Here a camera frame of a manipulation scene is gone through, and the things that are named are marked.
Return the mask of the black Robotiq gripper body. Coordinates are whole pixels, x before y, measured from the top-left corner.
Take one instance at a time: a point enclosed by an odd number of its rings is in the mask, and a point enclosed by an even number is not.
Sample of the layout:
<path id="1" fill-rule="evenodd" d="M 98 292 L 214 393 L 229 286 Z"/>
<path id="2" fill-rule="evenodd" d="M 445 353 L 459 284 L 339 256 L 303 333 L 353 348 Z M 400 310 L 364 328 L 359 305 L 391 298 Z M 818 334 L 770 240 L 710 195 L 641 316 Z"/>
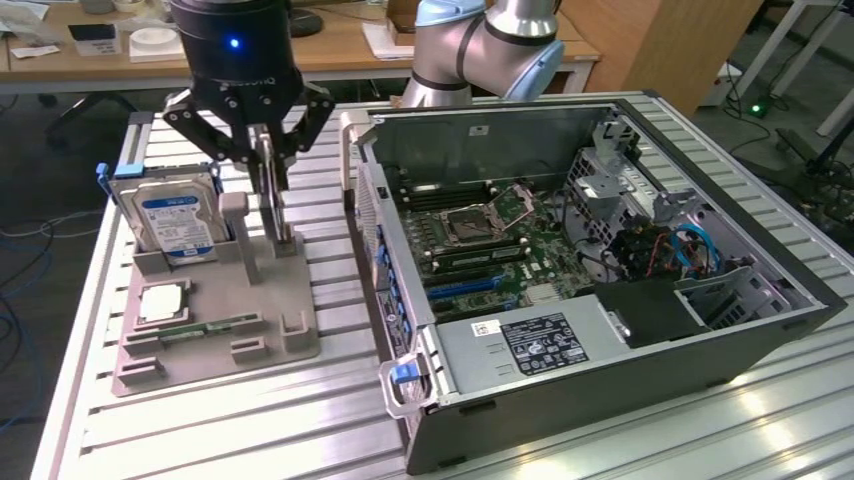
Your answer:
<path id="1" fill-rule="evenodd" d="M 303 91 L 288 1 L 173 1 L 192 98 L 232 126 L 280 122 Z"/>

